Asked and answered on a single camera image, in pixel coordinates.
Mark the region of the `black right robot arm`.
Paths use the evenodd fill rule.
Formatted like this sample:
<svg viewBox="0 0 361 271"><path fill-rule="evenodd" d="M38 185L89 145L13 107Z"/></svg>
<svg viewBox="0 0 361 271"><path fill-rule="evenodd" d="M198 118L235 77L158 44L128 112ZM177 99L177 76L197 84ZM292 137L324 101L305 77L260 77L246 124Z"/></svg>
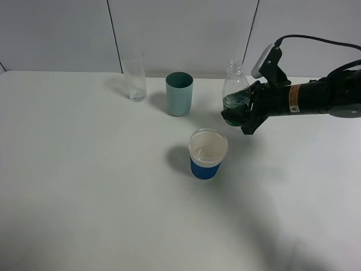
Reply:
<svg viewBox="0 0 361 271"><path fill-rule="evenodd" d="M307 83L293 85L285 74L271 82L256 81L246 93L249 103L224 109L224 120L241 127L245 135L252 135L268 117L329 114L340 118L360 117L360 65L356 60L332 71L328 76Z"/></svg>

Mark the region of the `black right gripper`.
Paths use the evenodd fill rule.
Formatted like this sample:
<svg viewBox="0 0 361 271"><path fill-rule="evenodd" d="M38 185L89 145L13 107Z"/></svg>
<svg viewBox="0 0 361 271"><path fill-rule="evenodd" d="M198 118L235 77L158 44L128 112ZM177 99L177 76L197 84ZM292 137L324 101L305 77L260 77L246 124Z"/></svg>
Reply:
<svg viewBox="0 0 361 271"><path fill-rule="evenodd" d="M243 124L244 135L254 132L271 116L290 115L289 89L291 82L270 83L254 82L249 87L249 105L242 104L235 108L225 107L221 115L227 124Z"/></svg>

